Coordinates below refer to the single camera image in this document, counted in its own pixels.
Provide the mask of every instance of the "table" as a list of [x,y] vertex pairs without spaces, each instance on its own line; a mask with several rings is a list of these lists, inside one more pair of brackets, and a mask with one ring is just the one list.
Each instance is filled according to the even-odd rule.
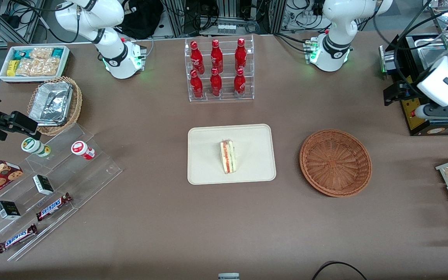
[[[330,260],[371,279],[447,278],[448,193],[434,167],[448,162],[448,136],[408,136],[400,106],[383,106],[391,81],[377,34],[358,34],[334,73],[273,36],[254,38],[256,98],[242,103],[188,101],[183,40],[156,41],[146,71],[128,80],[112,78],[93,45],[69,45],[79,123],[125,171],[20,261],[0,261],[0,278],[304,280]],[[0,110],[26,112],[35,87],[1,83]],[[187,181],[191,128],[260,123],[272,129],[273,181]],[[354,197],[326,197],[301,174],[303,140],[328,128],[371,155],[370,184]],[[0,159],[22,161],[22,139],[0,142]],[[357,279],[332,267],[319,279],[329,275]]]

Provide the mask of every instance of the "sandwich slice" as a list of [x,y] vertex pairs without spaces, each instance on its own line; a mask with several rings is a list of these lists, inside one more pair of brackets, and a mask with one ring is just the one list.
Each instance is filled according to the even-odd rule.
[[220,142],[220,155],[222,157],[224,173],[236,172],[235,146],[231,140]]

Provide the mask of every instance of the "white tray of snacks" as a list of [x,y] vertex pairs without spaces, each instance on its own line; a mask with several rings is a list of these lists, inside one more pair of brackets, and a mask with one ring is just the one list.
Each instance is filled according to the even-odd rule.
[[[221,142],[231,140],[233,172],[225,170]],[[188,132],[188,181],[193,185],[271,181],[276,177],[267,124],[211,126]]]
[[15,46],[0,71],[7,83],[43,82],[62,76],[70,50],[62,45]]

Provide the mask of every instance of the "coca-cola bottle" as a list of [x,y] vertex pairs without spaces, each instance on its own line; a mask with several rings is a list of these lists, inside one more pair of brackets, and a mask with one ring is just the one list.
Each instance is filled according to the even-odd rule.
[[236,71],[236,77],[234,78],[234,96],[241,98],[245,94],[245,83],[247,80],[243,76],[243,68],[239,68]]
[[212,95],[219,97],[222,94],[222,78],[219,75],[217,67],[212,68],[212,76],[210,77],[210,85],[212,86]]
[[198,71],[198,74],[202,75],[205,73],[205,66],[203,66],[203,55],[201,55],[201,51],[198,49],[198,43],[196,41],[192,41],[190,46],[191,64],[193,65],[193,68]]
[[224,61],[222,59],[222,50],[219,47],[219,40],[212,40],[212,53],[210,53],[212,58],[212,67],[216,67],[219,73],[224,71]]
[[240,68],[245,68],[247,65],[247,50],[245,49],[245,39],[238,39],[238,48],[234,53],[234,67],[236,71]]
[[198,77],[198,73],[195,69],[191,69],[191,90],[193,91],[194,98],[202,99],[203,98],[203,84],[201,83],[201,79]]

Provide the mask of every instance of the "wicker basket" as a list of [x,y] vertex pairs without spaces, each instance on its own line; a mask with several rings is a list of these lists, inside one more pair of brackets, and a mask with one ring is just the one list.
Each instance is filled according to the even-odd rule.
[[[60,133],[62,130],[67,128],[70,124],[73,124],[77,121],[79,118],[79,115],[81,113],[81,106],[82,106],[82,93],[81,89],[77,86],[77,84],[68,77],[59,77],[54,78],[49,81],[46,81],[44,83],[57,83],[57,82],[68,82],[73,85],[73,93],[72,93],[72,100],[70,102],[70,108],[68,112],[68,121],[63,126],[38,126],[37,131],[39,131],[42,134],[49,135],[49,136],[55,136],[58,133]],[[32,105],[34,104],[34,98],[36,97],[37,89],[34,91],[34,94],[30,98],[29,105],[27,106],[27,115],[30,114],[30,109],[32,108]]]
[[364,145],[335,129],[317,131],[304,141],[300,167],[314,188],[334,197],[356,195],[368,185],[372,173]]

